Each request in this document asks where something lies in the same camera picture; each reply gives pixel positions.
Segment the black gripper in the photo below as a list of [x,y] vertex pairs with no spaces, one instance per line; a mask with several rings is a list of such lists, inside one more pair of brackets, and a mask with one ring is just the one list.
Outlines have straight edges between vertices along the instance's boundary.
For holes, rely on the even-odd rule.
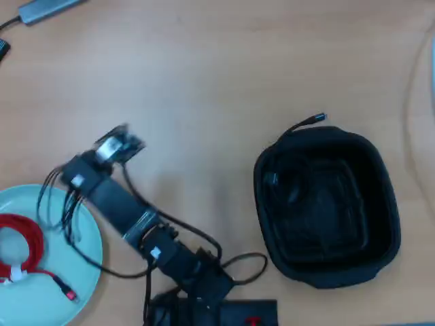
[[112,172],[113,166],[100,161],[96,151],[85,151],[63,165],[62,183],[81,196],[88,197]]

